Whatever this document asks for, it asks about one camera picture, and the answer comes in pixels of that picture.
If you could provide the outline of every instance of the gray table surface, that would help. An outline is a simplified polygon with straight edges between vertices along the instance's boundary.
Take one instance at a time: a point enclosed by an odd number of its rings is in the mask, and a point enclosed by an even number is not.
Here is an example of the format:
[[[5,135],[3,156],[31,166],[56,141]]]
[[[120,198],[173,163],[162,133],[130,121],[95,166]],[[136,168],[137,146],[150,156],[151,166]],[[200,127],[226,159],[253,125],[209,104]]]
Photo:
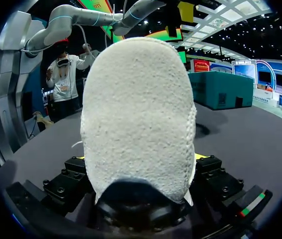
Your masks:
[[[215,155],[226,170],[245,181],[273,192],[273,198],[257,217],[264,223],[282,200],[282,119],[257,107],[212,111],[197,104],[195,151]],[[42,189],[42,181],[60,173],[64,162],[82,156],[80,113],[56,123],[25,144],[0,169],[0,188],[30,180]],[[76,221],[82,202],[67,218]]]

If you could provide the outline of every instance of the black pants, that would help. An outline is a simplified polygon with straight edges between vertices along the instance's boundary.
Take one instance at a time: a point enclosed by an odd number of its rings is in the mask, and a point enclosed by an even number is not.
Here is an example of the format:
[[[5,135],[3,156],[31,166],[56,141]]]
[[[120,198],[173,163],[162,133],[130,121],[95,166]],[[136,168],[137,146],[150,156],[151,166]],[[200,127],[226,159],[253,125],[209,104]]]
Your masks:
[[[57,119],[56,122],[62,120],[70,115],[73,115],[79,109],[79,98],[76,97],[67,101],[60,101],[55,103]]]

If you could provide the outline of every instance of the white ceiling grid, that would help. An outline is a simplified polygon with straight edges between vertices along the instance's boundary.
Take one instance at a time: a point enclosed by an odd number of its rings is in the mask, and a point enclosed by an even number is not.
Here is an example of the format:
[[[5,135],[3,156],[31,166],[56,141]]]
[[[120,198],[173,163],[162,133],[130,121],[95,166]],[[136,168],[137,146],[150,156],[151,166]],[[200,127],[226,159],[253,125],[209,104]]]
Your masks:
[[[198,11],[208,14],[204,19],[194,17],[196,26],[182,25],[181,29],[189,30],[184,34],[183,41],[173,43],[177,48],[185,46],[186,49],[194,47],[195,50],[204,49],[204,51],[220,52],[219,46],[202,42],[205,38],[230,27],[240,21],[251,17],[272,12],[264,0],[216,0],[222,5],[213,10],[199,5]],[[222,47],[222,53],[228,53],[225,56],[241,60],[248,59],[237,52]]]

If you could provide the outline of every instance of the white t-shirt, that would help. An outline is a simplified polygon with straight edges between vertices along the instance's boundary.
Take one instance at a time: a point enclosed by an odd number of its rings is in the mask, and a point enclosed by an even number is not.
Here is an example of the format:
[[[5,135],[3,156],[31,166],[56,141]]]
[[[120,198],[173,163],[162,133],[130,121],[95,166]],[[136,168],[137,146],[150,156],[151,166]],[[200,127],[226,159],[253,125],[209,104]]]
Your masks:
[[[67,101],[78,97],[76,87],[76,68],[84,70],[92,65],[95,58],[88,54],[81,60],[76,55],[67,55],[69,65],[61,68],[57,67],[57,60],[53,61],[48,69],[52,70],[51,78],[47,80],[48,87],[53,87],[53,97],[55,102]]]

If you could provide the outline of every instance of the dark ceiling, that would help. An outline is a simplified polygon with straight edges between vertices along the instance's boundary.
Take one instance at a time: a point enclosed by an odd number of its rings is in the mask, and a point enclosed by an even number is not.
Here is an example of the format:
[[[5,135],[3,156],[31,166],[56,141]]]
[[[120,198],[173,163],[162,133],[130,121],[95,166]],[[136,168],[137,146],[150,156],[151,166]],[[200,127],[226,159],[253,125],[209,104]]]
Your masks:
[[[137,0],[128,0],[127,9],[129,9]],[[124,0],[109,0],[113,6],[115,4],[115,12],[121,12],[124,5]],[[211,9],[216,9],[220,3],[214,0],[186,0],[193,4],[200,4]],[[76,0],[39,0],[36,5],[29,11],[32,15],[43,20],[49,20],[50,12],[61,4],[72,4],[80,6]],[[205,18],[207,14],[196,11],[196,17]],[[148,24],[138,24],[125,37],[145,36],[150,32],[164,30],[166,27],[167,17],[165,7],[162,7],[149,15],[146,20]],[[196,23],[182,22],[182,24],[195,26]],[[92,48],[103,50],[105,48],[104,32],[99,27],[84,26],[87,40]],[[69,37],[72,44],[73,54],[80,54],[82,51],[83,37],[78,27],[73,28],[72,35]],[[219,45],[249,58],[257,59],[279,59],[282,60],[282,23],[277,13],[266,14],[265,16],[257,16],[248,20],[239,22],[229,26],[213,36],[204,40],[205,42]],[[232,61],[233,58],[225,58],[212,54],[211,52],[195,51],[189,49],[187,54],[201,55],[211,58],[216,58],[225,61]]]

